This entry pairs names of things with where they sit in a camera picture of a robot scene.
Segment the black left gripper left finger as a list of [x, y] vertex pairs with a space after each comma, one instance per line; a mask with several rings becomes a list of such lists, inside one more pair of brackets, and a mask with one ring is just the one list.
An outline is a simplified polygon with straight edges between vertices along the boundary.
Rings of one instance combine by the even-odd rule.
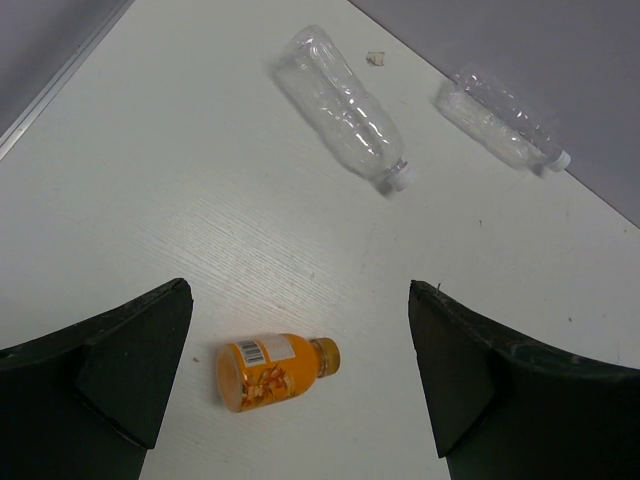
[[157, 443], [193, 298], [173, 279], [1, 352], [4, 479], [136, 479]]

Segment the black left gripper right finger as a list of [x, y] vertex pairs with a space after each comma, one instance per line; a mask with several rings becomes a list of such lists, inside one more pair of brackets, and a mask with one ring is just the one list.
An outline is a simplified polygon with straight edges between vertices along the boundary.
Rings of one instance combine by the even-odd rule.
[[415, 281], [411, 335], [454, 479], [635, 479], [639, 373], [573, 354]]

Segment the orange juice bottle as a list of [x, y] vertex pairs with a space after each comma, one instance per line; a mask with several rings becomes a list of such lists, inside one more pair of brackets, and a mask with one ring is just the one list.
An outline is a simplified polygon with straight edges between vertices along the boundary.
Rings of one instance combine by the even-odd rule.
[[341, 354], [334, 340], [291, 333], [228, 343], [216, 352], [218, 393], [228, 410], [242, 413], [306, 393], [336, 374]]

